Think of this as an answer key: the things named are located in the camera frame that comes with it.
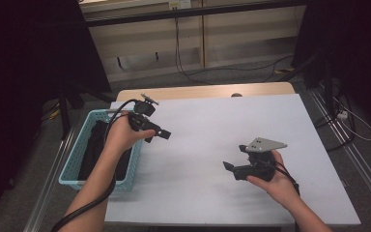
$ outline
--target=black curtain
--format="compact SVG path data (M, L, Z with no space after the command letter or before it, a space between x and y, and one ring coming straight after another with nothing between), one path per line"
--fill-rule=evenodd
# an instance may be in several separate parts
M43 103L58 97L59 83L110 90L88 28L62 27L83 20L76 0L0 0L0 196L33 145ZM59 25L46 29L47 23Z
M325 78L329 59L332 77L371 116L371 1L309 0L298 37L293 67L318 52L304 71L307 87Z

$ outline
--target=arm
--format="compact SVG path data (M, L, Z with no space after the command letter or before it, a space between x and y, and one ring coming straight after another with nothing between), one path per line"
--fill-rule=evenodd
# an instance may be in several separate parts
M283 164L281 155L272 151L275 160ZM329 227L306 205L294 189L291 181L276 171L270 182L257 177L246 178L251 184L265 190L276 202L281 204L294 217L302 232L331 231Z
M128 123L128 117L119 118L110 129L95 168L67 209L66 215L102 195L112 181L116 165L123 152L129 149L138 139L154 135L154 130L134 131ZM105 200L95 208L66 224L61 231L101 231L106 208L107 201Z

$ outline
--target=blue plastic basket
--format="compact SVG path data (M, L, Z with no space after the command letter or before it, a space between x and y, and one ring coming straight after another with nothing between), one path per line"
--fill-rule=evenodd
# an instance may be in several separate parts
M110 117L106 110L93 110L89 113L83 127L77 137L71 154L63 167L62 173L59 176L59 183L61 185L70 186L73 189L80 190L86 181L77 181L77 176L80 171L80 165L86 151L87 143L92 134L92 128L95 126L97 120L109 122ZM128 171L126 178L123 181L116 181L114 191L131 191L134 179L134 172L138 157L140 155L142 140L138 140L131 149L131 156L128 162Z

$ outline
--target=cable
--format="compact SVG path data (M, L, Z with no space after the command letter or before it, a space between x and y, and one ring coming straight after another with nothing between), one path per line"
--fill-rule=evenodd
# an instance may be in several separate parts
M346 109L350 114L352 114L353 116L357 117L362 123L364 123L370 130L371 130L371 127L369 126L368 123L366 123L364 120L362 120L360 117L358 117L354 112L352 112L352 110L348 109L347 107L345 107L345 105L343 105L340 101L338 101L336 98L333 98L335 101L337 101L344 109ZM349 131L351 132L352 134L356 135L357 137L361 138L361 139L364 139L366 141L371 141L371 138L365 138L361 135L359 135L358 133L356 133L354 130L355 129L350 129L346 124L345 122L343 121L343 119L341 118L341 122L343 124L343 126Z
M335 120L337 118L338 114L339 114L339 110L337 110L335 112L335 115L333 115L333 117L330 117L329 120L325 121L323 124L320 124L323 119L326 119L328 117L328 115L326 114L324 117L322 117L320 120L318 120L318 121L321 121L321 122L317 121L317 122L314 123L314 127L317 129L317 128L320 128L324 125L327 125L327 124L333 122L333 120Z
M104 144L106 142L106 139L107 139L107 135L109 134L110 132L110 128L111 126L114 124L114 122L116 122L117 119L119 119L120 117L122 116L126 116L126 115L121 115L119 117L116 118L117 114L120 113L120 111L122 111L122 109L130 102L138 102L138 100L136 99L131 99L131 100L128 100L126 102L124 102L117 110L116 112L113 114L113 116L110 118L109 120L109 123L107 125L107 129L106 129L106 132L104 134ZM87 211L93 209L94 207L96 207L97 205L99 205L101 202L103 202L104 200L106 200L109 195L113 192L114 188L116 187L116 173L113 175L113 178L112 178L112 181L108 187L108 189L101 195L99 196L97 199L95 199L94 201L80 207L79 209L73 211L72 213L64 216L62 219L60 219L53 227L52 227L52 232L54 231L58 231L60 230L63 226L65 226L66 224L68 224L69 222L71 222L73 219L75 219L76 217L86 213Z
M297 183L297 181L289 174L289 172L286 169L286 167L284 165L282 165L280 162L277 162L276 161L276 163L279 164L279 165L281 165L282 168L284 168L284 170L282 170L281 168L279 168L279 167L277 167L275 165L272 165L272 164L270 164L268 162L262 161L262 160L256 160L256 161L264 164L267 167L270 167L270 168L274 169L275 171L278 171L278 172L282 173L284 176L288 177L288 179L292 182L293 185L295 185Z
M349 108L351 108L351 103L350 103L350 101L349 101L349 98L348 98L346 95L344 95L344 96L345 96L345 99L346 99L346 103L348 104ZM355 120L354 120L354 117L352 116L351 118L349 118L349 120L350 120L350 123L351 123L351 127L352 127L352 129L354 129L354 131L356 131L356 126L355 126ZM339 145L336 146L336 147L329 148L329 149L326 149L326 150L327 150L327 152L332 152L332 151L334 151L334 150L337 150L337 149L339 149L339 148L342 148L342 147L348 145L349 143L351 143L352 141L354 141L354 139L355 139L355 135L352 133L351 136L348 138L348 140L346 140L345 142L339 144Z
M174 20L176 22L176 68L177 68L177 71L179 73L181 73L183 76L187 77L191 81L198 82L198 83L203 83L203 84L208 84L208 85L213 85L212 83L209 83L209 82L206 82L206 81L203 81L203 80L193 79L193 78L189 77L189 75L187 75L186 72L183 70L182 59L181 59L181 55L180 55L179 20L176 17L174 18Z
M68 224L69 222L71 222L73 219L75 219L76 217L82 215L83 213L93 209L94 207L96 207L97 205L99 205L101 202L103 202L104 200L107 199L107 197L109 197L109 195L113 192L114 190L114 187L116 186L116 176L113 175L113 179L110 183L110 186L108 187L108 189L106 190L106 192L104 194L102 194L99 198L97 198L96 200L92 201L91 203L73 211L72 213L64 216L61 220L59 220L52 228L52 232L55 232L55 231L59 231L63 226L65 226L66 224Z
M292 57L292 55L282 57L282 58L276 60L275 62L273 62L273 64L272 64L272 72L271 72L270 76L268 76L267 78L265 78L262 82L266 82L271 77L273 77L273 73L275 72L275 66L276 66L276 64L278 64L279 62L281 62L281 61L283 61L283 60L285 60L286 58L289 58L289 57Z
M192 73L186 73L184 70L183 70L183 65L182 65L182 59L181 59L181 55L180 55L180 39L179 39L179 35L180 35L180 29L179 29L179 20L175 17L174 18L175 22L176 22L176 68L177 68L177 71L184 75L185 77L187 77L189 80L191 81L194 81L194 82L198 82L198 83L203 83L203 84L208 84L208 85L213 85L212 83L210 82L206 82L206 81L203 81L203 80L196 80L196 79L193 79L191 78L190 76L191 75L196 75L198 73L203 73L203 72L208 72L208 71L257 71L257 70L261 70L261 69L265 69L265 68L269 68L269 67L273 67L272 68L272 72L270 74L270 76L268 76L266 79L264 79L262 82L265 82L267 81L268 79L270 79L271 77L273 77L273 72L275 70L275 66L277 63L281 62L282 60L285 60L287 58L290 58L290 57L293 57L293 55L288 55L288 56L285 56L285 57L282 57L278 60L276 60L275 62L272 62L271 64L269 65L266 65L266 66L263 66L263 67L259 67L259 68L252 68L252 69L237 69L237 68L214 68L214 69L204 69L204 70L201 70L201 71L197 71L197 72L192 72Z
M59 106L59 101L57 101L55 104L53 104L52 106L50 106L50 108L48 108L46 111L44 111L42 113L42 115L44 116L44 115L48 114L50 111L52 111L53 109L55 109L58 106Z

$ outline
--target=metal bracket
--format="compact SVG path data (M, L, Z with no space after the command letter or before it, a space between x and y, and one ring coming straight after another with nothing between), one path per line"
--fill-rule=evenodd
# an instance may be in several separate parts
M147 96L145 93L142 93L141 94L141 97L143 97L146 100L146 102L150 102L150 103L154 103L154 104L158 105L158 102L157 101L152 100L152 98L150 98L149 96Z
M270 150L288 147L286 143L269 140L262 137L255 138L246 148L247 152L264 153Z

